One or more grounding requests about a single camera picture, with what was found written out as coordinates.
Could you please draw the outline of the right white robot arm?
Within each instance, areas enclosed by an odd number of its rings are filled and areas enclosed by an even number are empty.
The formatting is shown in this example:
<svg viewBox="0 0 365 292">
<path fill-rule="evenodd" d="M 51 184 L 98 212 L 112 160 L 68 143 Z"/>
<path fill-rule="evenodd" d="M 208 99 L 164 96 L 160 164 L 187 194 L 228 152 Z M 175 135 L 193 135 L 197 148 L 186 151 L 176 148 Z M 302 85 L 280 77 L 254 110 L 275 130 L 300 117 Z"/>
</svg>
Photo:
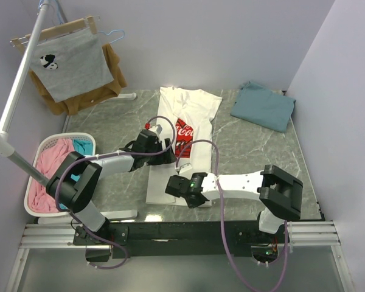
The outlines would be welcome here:
<svg viewBox="0 0 365 292">
<path fill-rule="evenodd" d="M 193 173 L 191 178 L 173 175 L 165 193 L 183 198 L 191 209 L 221 196 L 259 201 L 265 209 L 259 214 L 255 237 L 268 243 L 284 221 L 301 219 L 303 182 L 276 165 L 241 175 Z"/>
</svg>

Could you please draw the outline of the white coca-cola t-shirt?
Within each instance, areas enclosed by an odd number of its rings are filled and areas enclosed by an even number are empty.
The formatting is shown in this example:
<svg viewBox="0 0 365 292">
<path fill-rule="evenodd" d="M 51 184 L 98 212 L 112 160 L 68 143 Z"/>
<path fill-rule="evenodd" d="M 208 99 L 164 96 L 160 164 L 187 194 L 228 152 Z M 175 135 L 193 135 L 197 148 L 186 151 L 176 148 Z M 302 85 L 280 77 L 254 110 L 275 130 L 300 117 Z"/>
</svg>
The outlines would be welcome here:
<svg viewBox="0 0 365 292">
<path fill-rule="evenodd" d="M 178 166 L 191 163 L 193 173 L 211 172 L 212 146 L 200 142 L 187 147 L 189 142 L 200 139 L 212 140 L 212 120 L 222 102 L 222 98 L 202 89 L 187 90 L 174 87 L 161 87 L 158 115 L 168 118 L 175 126 L 176 141 L 173 143 L 175 156 L 180 156 Z M 151 166 L 146 194 L 147 204 L 166 204 L 185 206 L 182 198 L 165 193 L 168 180 L 177 174 L 175 163 Z"/>
</svg>

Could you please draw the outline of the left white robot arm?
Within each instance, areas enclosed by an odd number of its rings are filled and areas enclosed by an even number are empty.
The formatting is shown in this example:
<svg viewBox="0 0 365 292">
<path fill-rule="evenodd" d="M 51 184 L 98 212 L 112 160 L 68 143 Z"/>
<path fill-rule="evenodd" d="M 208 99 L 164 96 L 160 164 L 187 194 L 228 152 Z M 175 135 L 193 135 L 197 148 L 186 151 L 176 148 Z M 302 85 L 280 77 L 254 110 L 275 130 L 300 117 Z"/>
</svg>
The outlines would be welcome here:
<svg viewBox="0 0 365 292">
<path fill-rule="evenodd" d="M 99 179 L 116 173 L 133 172 L 144 165 L 164 165 L 176 161 L 172 138 L 162 140 L 153 130 L 142 130 L 137 138 L 115 152 L 100 156 L 83 156 L 76 151 L 67 155 L 46 186 L 57 209 L 67 208 L 83 224 L 93 243 L 101 245 L 112 238 L 110 221 L 92 202 Z"/>
</svg>

